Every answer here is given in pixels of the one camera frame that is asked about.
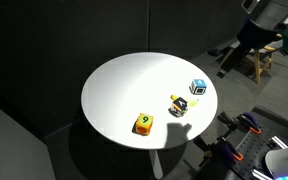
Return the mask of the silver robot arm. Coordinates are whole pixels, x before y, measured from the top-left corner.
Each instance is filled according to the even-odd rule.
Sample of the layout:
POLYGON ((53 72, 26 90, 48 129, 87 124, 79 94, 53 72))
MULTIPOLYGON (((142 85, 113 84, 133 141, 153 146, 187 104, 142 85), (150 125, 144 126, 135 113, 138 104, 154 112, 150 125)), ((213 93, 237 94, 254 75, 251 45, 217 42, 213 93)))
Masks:
MULTIPOLYGON (((245 25, 246 39, 241 44, 260 49, 282 35, 282 49, 288 54, 288 0, 243 0, 242 7, 249 15, 245 25)), ((265 155, 265 164, 274 180, 288 180, 288 147, 271 150, 265 155)))

